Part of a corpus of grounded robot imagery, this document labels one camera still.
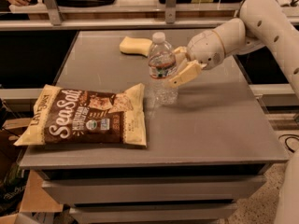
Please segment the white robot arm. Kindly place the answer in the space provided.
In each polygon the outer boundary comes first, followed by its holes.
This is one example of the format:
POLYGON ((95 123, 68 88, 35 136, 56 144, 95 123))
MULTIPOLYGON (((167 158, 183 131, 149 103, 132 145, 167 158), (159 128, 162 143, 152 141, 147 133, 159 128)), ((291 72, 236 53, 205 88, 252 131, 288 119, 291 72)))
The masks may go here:
MULTIPOLYGON (((176 88, 202 70, 233 54, 247 53, 259 43, 268 47, 299 97, 299 32, 275 0, 246 0, 236 18, 194 36, 183 54, 196 64, 182 65, 167 85, 176 88)), ((288 161, 274 224, 299 224, 299 150, 288 161)))

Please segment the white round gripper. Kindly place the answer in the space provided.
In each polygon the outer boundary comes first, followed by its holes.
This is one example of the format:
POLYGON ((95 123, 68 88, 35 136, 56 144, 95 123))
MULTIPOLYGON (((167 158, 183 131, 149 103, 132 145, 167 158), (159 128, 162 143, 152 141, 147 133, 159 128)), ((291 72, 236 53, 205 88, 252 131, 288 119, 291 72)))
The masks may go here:
POLYGON ((174 49, 178 71, 164 82, 166 88, 177 88, 197 78, 202 70, 213 69, 224 60, 224 46, 213 30, 194 36, 186 47, 174 49))

